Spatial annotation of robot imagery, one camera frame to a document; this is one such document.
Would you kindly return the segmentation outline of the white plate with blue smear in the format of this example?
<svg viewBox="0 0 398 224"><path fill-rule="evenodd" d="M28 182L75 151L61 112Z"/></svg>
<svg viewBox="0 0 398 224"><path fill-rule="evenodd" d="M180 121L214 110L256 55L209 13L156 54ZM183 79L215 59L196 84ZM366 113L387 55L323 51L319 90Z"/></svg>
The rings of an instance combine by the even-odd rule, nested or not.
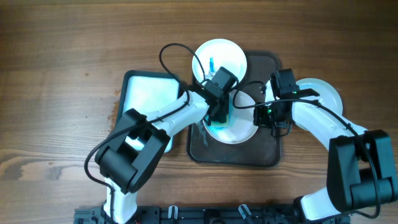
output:
<svg viewBox="0 0 398 224"><path fill-rule="evenodd" d="M233 106L236 90L229 93L229 125L224 128L212 128L203 122L208 134L225 144L239 144L250 139L258 127L253 125L254 108L237 109Z"/></svg>

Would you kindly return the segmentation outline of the white plate with blue streak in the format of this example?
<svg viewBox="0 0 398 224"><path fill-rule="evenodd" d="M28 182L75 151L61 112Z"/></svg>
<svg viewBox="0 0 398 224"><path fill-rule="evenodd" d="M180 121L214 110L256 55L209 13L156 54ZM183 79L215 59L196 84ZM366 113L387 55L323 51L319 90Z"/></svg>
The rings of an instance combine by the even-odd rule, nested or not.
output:
<svg viewBox="0 0 398 224"><path fill-rule="evenodd" d="M233 85L236 88L243 80L248 63L242 48L227 39L212 39L196 50L195 54L199 58L204 71L198 63L196 57L192 59L192 72L197 82L201 83L204 79L212 79L215 73L224 67L235 75L238 82Z"/></svg>

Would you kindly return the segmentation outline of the green yellow sponge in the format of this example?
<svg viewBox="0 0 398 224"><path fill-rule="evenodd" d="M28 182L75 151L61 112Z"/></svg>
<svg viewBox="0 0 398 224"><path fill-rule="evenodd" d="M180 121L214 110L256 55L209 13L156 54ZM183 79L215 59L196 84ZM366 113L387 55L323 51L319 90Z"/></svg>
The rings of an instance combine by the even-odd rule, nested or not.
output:
<svg viewBox="0 0 398 224"><path fill-rule="evenodd" d="M224 128L224 127L227 127L228 125L229 125L229 121L226 120L225 122L210 121L208 126L212 127L212 128Z"/></svg>

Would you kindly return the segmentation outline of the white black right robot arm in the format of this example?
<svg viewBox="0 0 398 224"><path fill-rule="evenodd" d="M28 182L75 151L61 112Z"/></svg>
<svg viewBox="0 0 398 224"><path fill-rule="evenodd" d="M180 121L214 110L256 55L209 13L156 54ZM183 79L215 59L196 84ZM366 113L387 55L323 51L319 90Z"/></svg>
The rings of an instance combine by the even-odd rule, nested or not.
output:
<svg viewBox="0 0 398 224"><path fill-rule="evenodd" d="M295 199L292 222L319 223L358 214L375 219L397 201L397 172L389 135L349 122L317 100L258 103L255 124L300 123L328 150L326 186Z"/></svg>

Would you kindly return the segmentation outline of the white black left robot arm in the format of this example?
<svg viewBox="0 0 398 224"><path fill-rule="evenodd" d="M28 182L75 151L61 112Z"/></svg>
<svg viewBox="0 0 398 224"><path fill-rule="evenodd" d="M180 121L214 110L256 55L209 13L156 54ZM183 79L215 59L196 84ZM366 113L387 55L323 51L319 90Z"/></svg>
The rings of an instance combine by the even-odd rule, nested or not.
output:
<svg viewBox="0 0 398 224"><path fill-rule="evenodd" d="M166 107L146 114L127 110L111 134L92 151L101 184L108 188L104 212L112 223L127 223L137 211L136 197L155 171L171 138L208 118L227 123L229 93L187 91Z"/></svg>

